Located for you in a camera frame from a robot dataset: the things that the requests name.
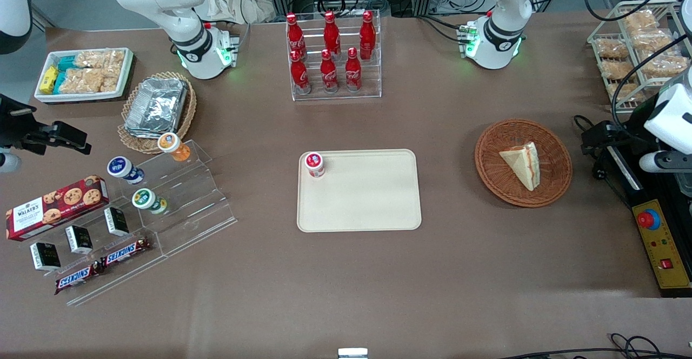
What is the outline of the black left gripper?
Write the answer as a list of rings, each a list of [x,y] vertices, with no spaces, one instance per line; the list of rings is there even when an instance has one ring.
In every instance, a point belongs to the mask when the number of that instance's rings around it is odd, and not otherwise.
[[[643,127],[655,109],[655,102],[643,102],[633,110],[627,120],[627,130],[618,130],[613,122],[600,122],[581,133],[581,153],[595,154],[596,150],[614,142],[622,155],[642,157],[657,151],[657,140]]]

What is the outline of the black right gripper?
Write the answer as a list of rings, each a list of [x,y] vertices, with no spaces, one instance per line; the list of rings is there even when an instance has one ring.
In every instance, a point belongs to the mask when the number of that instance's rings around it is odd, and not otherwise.
[[[76,150],[82,155],[91,153],[88,135],[79,128],[65,122],[54,122],[52,127],[39,127],[34,130],[36,120],[35,106],[20,103],[1,95],[1,147],[15,147],[33,154],[44,154],[47,147],[64,147]]]

